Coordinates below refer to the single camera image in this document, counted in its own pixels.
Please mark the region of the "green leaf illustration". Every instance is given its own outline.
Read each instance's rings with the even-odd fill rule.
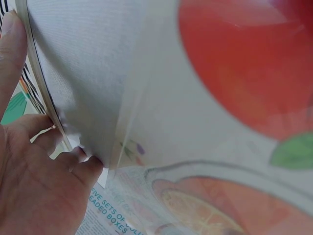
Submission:
[[[270,164],[290,170],[313,169],[313,133],[281,142],[273,151]]]
[[[21,117],[26,109],[27,101],[22,92],[17,93],[11,98],[8,107],[5,110],[1,124],[9,124]]]

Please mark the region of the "fruit illustration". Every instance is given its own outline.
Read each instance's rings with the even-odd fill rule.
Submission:
[[[284,140],[313,129],[307,0],[181,0],[179,30],[209,92],[236,119]]]
[[[313,219],[287,202],[238,183],[190,177],[156,180],[155,195],[182,223],[201,235],[311,234]]]
[[[289,170],[313,169],[313,133],[293,136],[279,143],[270,164]]]

